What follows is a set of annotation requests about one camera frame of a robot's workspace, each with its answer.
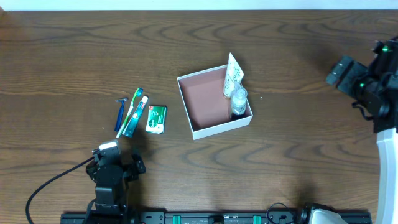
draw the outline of wooden table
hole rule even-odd
[[[115,138],[137,87],[167,105],[165,134],[138,130],[147,173],[131,203],[167,210],[265,210],[314,201],[376,217],[373,124],[325,83],[347,54],[364,64],[396,35],[395,11],[7,12],[0,20],[0,223],[26,223],[46,180]],[[249,126],[192,140],[176,77],[242,66]],[[140,122],[143,127],[146,114]],[[95,184],[80,168],[44,188],[36,223],[84,211]]]

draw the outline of blue toothpaste tube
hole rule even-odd
[[[131,138],[132,135],[134,134],[134,130],[136,130],[139,118],[141,117],[142,112],[145,109],[145,105],[147,104],[147,101],[148,101],[148,97],[143,96],[141,101],[139,102],[135,112],[132,114],[129,123],[127,124],[127,127],[125,128],[125,130],[122,133],[124,136]]]

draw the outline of toothbrush head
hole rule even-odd
[[[136,96],[141,96],[141,94],[142,94],[143,91],[144,91],[144,90],[143,90],[142,88],[138,88],[138,89],[137,89]]]

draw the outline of clear plastic bottle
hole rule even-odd
[[[234,91],[231,97],[231,120],[237,120],[244,117],[246,104],[248,101],[248,92],[239,82],[234,83]]]

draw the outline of green tape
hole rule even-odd
[[[253,224],[261,224],[261,216],[253,215]]]
[[[181,224],[181,216],[173,215],[173,224]]]

